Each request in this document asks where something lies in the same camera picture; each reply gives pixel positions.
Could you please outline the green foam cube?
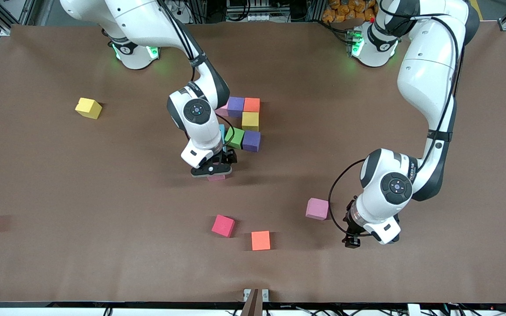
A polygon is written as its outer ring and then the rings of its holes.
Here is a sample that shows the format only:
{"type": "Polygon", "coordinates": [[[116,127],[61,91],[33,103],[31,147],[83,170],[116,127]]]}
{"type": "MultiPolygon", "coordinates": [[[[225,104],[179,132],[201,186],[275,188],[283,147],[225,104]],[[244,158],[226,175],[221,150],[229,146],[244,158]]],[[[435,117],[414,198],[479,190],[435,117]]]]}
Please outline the green foam cube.
{"type": "Polygon", "coordinates": [[[245,131],[235,127],[229,127],[226,136],[225,143],[226,146],[235,149],[242,149],[242,142],[244,139],[245,131]]]}

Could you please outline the purple foam cube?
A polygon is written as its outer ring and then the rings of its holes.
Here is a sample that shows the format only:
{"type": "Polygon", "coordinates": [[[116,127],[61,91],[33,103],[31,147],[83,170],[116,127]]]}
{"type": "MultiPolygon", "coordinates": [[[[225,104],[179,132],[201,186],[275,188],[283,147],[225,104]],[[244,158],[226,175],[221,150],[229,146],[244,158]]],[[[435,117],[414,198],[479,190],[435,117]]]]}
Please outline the purple foam cube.
{"type": "Polygon", "coordinates": [[[242,149],[249,152],[259,152],[261,142],[261,133],[258,131],[245,130],[242,149]]]}
{"type": "Polygon", "coordinates": [[[245,98],[230,96],[227,103],[227,112],[229,117],[241,118],[244,112],[245,98]]]}

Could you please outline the yellow foam cube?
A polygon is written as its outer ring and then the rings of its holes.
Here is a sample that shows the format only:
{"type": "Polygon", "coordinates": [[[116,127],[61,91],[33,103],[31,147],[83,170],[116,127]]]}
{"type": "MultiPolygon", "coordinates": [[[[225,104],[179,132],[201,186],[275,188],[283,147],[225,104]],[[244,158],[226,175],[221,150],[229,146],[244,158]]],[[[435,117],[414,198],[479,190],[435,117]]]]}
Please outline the yellow foam cube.
{"type": "Polygon", "coordinates": [[[243,112],[242,128],[243,130],[259,132],[259,112],[243,112]]]}
{"type": "Polygon", "coordinates": [[[81,97],[76,105],[76,112],[86,118],[98,119],[101,111],[102,106],[93,99],[81,97]]]}

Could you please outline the red foam cube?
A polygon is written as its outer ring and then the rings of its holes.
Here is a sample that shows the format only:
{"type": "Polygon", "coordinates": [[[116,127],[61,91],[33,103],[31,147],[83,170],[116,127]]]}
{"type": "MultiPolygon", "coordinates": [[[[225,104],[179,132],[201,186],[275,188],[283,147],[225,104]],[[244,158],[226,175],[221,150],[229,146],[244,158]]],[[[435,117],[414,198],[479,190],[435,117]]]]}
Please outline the red foam cube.
{"type": "Polygon", "coordinates": [[[231,238],[235,227],[235,220],[218,214],[214,220],[211,232],[216,233],[225,238],[231,238]]]}

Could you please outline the brown paper table cover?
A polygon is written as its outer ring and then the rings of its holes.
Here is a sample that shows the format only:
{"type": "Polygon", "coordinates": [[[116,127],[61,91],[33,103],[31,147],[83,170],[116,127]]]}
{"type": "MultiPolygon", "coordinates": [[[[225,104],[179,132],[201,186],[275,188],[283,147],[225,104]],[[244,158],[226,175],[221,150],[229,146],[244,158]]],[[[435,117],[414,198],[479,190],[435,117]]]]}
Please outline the brown paper table cover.
{"type": "Polygon", "coordinates": [[[261,99],[260,151],[195,179],[166,109],[190,66],[165,48],[122,66],[99,27],[16,27],[0,39],[0,302],[506,302],[506,32],[466,46],[439,194],[401,211],[400,240],[358,249],[305,217],[371,151],[423,154],[400,96],[404,41],[368,68],[317,24],[220,23],[191,33],[233,96],[261,99]],[[79,98],[102,106],[76,112],[79,98]],[[211,232],[235,220],[231,238],[211,232]],[[271,250],[253,251],[251,232],[271,250]]]}

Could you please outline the white power strip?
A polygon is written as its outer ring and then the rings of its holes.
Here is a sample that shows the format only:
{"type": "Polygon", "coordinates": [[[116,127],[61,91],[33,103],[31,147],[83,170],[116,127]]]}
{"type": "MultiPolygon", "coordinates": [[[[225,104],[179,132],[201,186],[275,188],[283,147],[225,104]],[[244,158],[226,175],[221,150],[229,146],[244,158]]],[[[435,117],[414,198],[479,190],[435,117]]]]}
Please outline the white power strip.
{"type": "Polygon", "coordinates": [[[192,24],[194,22],[191,10],[184,0],[163,0],[163,2],[181,23],[192,24]]]}

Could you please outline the white socket box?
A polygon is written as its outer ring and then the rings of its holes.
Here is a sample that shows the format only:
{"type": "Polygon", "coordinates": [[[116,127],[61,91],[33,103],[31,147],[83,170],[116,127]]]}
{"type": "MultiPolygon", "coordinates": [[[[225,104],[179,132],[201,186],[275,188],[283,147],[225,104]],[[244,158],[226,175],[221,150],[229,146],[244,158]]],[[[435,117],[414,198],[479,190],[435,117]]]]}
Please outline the white socket box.
{"type": "Polygon", "coordinates": [[[265,22],[279,14],[279,4],[273,0],[225,0],[228,22],[265,22]]]}

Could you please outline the bag of orange items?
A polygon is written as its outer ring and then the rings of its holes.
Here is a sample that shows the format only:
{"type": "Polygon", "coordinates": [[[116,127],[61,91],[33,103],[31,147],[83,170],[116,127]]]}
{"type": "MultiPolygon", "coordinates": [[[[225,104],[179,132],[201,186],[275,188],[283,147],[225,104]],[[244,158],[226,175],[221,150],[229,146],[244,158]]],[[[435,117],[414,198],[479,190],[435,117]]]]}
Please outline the bag of orange items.
{"type": "Polygon", "coordinates": [[[327,0],[322,22],[339,23],[356,18],[373,22],[378,10],[376,0],[327,0]]]}

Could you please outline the metal clamp bracket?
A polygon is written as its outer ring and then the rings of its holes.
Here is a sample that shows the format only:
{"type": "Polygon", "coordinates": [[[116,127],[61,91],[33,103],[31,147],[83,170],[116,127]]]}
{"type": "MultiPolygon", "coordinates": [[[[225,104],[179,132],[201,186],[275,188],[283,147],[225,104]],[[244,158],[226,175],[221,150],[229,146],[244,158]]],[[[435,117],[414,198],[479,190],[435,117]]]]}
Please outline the metal clamp bracket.
{"type": "Polygon", "coordinates": [[[244,306],[240,316],[265,316],[264,303],[269,302],[268,289],[245,289],[243,290],[244,306]]]}

